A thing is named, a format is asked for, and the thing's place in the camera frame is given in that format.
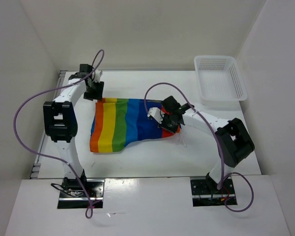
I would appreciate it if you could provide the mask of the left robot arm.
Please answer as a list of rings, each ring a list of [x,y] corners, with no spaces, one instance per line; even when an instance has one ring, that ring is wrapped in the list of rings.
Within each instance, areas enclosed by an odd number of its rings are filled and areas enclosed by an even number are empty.
[[[74,106],[81,96],[90,101],[102,99],[104,82],[101,76],[101,70],[81,64],[79,72],[69,77],[60,94],[43,104],[45,133],[56,144],[60,159],[64,160],[64,179],[59,190],[68,196],[81,197],[89,189],[76,149],[78,123]]]

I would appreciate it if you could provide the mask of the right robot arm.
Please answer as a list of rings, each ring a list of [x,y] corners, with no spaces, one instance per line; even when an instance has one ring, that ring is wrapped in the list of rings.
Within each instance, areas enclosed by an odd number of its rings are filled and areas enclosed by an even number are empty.
[[[180,126],[186,125],[211,135],[216,141],[220,161],[206,175],[206,188],[210,193],[219,192],[234,168],[255,150],[245,125],[238,118],[215,117],[189,103],[180,105],[173,96],[163,100],[161,106],[149,108],[147,114],[158,127],[177,133]]]

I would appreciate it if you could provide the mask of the rainbow striped shorts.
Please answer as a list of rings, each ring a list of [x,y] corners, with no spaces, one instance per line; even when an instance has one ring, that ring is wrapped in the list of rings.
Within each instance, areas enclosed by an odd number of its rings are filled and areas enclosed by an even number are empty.
[[[95,103],[90,152],[120,152],[136,141],[163,139],[174,133],[148,119],[142,99],[103,98]]]

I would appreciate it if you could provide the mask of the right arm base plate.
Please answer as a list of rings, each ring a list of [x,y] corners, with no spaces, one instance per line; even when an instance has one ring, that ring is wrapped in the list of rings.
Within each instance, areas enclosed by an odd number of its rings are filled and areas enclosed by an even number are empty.
[[[193,207],[228,206],[237,205],[236,194],[231,178],[223,183],[221,190],[212,192],[206,184],[204,177],[191,178],[191,194]]]

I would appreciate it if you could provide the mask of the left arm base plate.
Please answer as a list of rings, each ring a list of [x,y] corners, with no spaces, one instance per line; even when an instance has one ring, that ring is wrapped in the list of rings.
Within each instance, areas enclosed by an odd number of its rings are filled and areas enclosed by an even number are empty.
[[[92,208],[103,208],[104,179],[88,178],[85,189],[93,203]],[[52,183],[52,187],[59,191],[57,209],[86,209],[89,206],[87,195],[76,180],[70,183],[64,179],[61,184]]]

